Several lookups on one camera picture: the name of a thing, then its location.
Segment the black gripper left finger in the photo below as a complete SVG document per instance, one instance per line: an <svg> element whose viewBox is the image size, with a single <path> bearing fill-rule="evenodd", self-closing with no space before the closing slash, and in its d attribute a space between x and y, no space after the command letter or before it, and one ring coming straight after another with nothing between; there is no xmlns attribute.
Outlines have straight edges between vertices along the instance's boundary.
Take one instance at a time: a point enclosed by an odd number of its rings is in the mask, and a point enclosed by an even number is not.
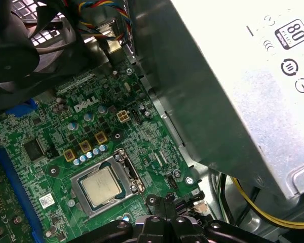
<svg viewBox="0 0 304 243"><path fill-rule="evenodd" d="M172 218L172 199L150 194L145 200L148 215L134 224L125 220L112 221L90 233L90 242L166 242Z"/></svg>

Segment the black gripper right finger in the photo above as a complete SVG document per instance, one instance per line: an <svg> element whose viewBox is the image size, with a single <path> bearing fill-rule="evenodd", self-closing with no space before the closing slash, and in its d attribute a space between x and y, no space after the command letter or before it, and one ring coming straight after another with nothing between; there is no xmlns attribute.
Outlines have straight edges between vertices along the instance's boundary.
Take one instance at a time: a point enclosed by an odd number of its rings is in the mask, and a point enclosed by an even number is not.
<svg viewBox="0 0 304 243"><path fill-rule="evenodd" d="M197 202L207 207L204 195L171 200L171 227L175 242L267 242L268 240L252 234L232 224L215 220L211 214L206 216L193 209Z"/></svg>

